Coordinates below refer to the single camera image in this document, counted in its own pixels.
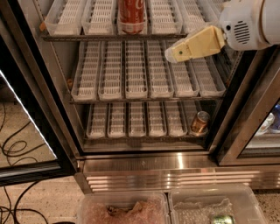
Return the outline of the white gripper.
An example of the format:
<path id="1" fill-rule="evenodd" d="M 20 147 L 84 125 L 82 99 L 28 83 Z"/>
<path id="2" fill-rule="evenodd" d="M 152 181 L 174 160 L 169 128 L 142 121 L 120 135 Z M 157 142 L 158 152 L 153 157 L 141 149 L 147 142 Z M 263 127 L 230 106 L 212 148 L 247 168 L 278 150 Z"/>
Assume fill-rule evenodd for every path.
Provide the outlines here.
<path id="1" fill-rule="evenodd" d="M 262 50 L 270 46 L 262 27 L 265 0 L 229 0 L 220 14 L 220 27 L 208 25 L 190 33 L 164 51 L 171 63 L 200 59 L 221 51 L 227 44 L 236 51 Z"/>

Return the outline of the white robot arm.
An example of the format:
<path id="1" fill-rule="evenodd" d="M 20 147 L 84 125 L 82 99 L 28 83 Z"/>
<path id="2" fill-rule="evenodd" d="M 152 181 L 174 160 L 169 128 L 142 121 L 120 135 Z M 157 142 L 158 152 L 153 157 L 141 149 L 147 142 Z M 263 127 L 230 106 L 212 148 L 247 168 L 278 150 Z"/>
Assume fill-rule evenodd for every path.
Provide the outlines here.
<path id="1" fill-rule="evenodd" d="M 230 0 L 217 22 L 202 25 L 165 50 L 171 63 L 212 56 L 229 46 L 262 50 L 280 44 L 280 0 Z"/>

